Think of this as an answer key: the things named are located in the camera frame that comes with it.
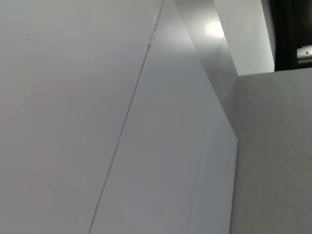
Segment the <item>white panel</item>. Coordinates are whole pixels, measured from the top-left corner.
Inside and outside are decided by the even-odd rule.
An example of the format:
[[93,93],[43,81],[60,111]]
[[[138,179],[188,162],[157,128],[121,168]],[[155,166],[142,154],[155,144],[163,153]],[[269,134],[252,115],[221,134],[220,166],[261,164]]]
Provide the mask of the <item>white panel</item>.
[[227,234],[236,146],[166,0],[92,234]]
[[86,234],[161,0],[0,0],[0,229]]
[[274,72],[261,0],[214,0],[238,75]]

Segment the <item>gray wall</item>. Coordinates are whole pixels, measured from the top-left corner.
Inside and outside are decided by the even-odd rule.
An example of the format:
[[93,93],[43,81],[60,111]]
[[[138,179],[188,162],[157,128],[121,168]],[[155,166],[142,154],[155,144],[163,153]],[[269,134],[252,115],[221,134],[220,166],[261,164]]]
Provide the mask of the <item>gray wall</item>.
[[273,59],[275,61],[276,39],[275,39],[275,31],[274,31],[270,1],[262,0],[261,3],[262,3],[262,9],[263,9],[264,18],[265,18],[265,23],[268,29]]
[[175,0],[197,54],[229,121],[233,122],[237,72],[224,36],[207,33],[218,23],[213,0]]
[[232,234],[312,231],[312,69],[241,77]]

